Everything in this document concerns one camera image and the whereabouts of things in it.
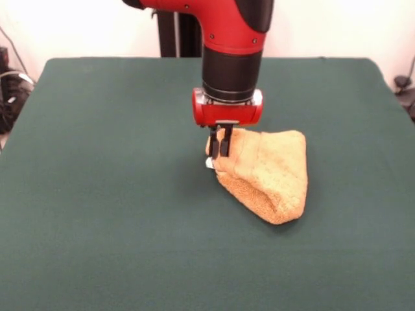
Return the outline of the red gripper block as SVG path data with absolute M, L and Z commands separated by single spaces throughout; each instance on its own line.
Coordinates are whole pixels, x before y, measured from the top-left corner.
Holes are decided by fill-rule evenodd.
M 217 125 L 222 125 L 224 135 L 220 143 L 220 156 L 230 153 L 233 125 L 257 124 L 263 111 L 263 93 L 256 89 L 253 96 L 244 102 L 219 102 L 207 96 L 205 91 L 196 87 L 192 94 L 192 108 L 195 123 L 209 127 L 209 157 L 216 159 L 219 153 Z

